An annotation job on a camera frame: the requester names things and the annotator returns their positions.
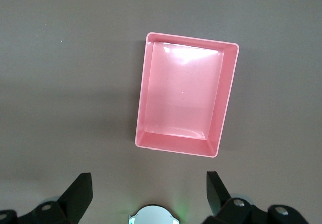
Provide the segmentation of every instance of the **gray floor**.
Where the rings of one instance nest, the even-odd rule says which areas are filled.
[[[206,171],[321,223],[322,0],[0,0],[0,209],[23,215],[90,171],[81,223],[149,203],[211,214]],[[215,158],[134,144],[146,35],[240,45]]]

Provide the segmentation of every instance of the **rectangular pink bin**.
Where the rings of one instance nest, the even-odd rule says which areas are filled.
[[[234,43],[149,33],[135,144],[215,157],[238,52]]]

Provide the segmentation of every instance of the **black bracket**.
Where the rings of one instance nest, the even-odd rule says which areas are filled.
[[[17,217],[14,210],[0,211],[0,224],[78,224],[93,198],[90,173],[82,173],[57,201],[48,201]]]
[[[216,171],[207,172],[207,198],[214,216],[203,224],[308,224],[294,208],[272,205],[259,210],[241,198],[232,198]]]

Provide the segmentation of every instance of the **screw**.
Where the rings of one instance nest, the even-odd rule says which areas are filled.
[[[1,214],[0,215],[0,220],[4,220],[4,219],[6,219],[7,218],[7,214]]]
[[[287,210],[281,206],[276,207],[275,210],[281,215],[288,215]]]
[[[44,205],[41,210],[45,211],[45,210],[49,210],[51,208],[51,205]]]
[[[239,199],[236,199],[233,201],[235,203],[236,206],[239,206],[239,207],[244,207],[245,204],[242,200],[239,200]]]

